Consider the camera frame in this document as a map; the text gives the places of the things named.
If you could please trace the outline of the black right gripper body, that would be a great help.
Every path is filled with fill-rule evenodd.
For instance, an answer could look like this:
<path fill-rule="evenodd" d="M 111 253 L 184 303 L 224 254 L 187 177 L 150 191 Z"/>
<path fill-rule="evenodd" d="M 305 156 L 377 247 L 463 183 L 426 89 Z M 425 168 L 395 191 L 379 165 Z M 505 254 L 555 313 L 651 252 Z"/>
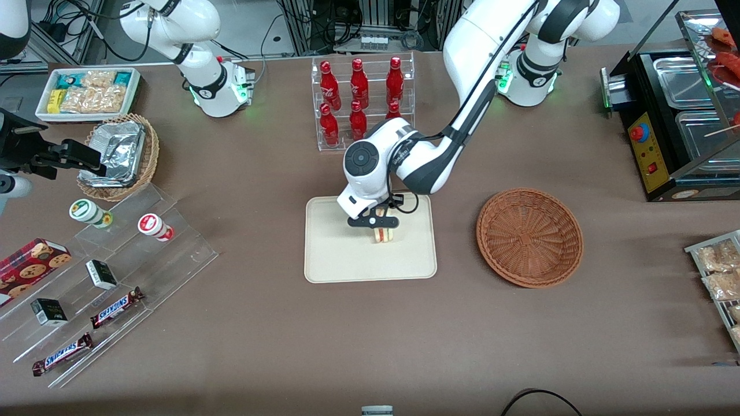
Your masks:
<path fill-rule="evenodd" d="M 53 144 L 46 142 L 40 132 L 47 126 L 31 122 L 7 110 L 1 111 L 1 168 L 11 173 L 55 176 L 57 169 L 45 165 L 48 150 Z"/>

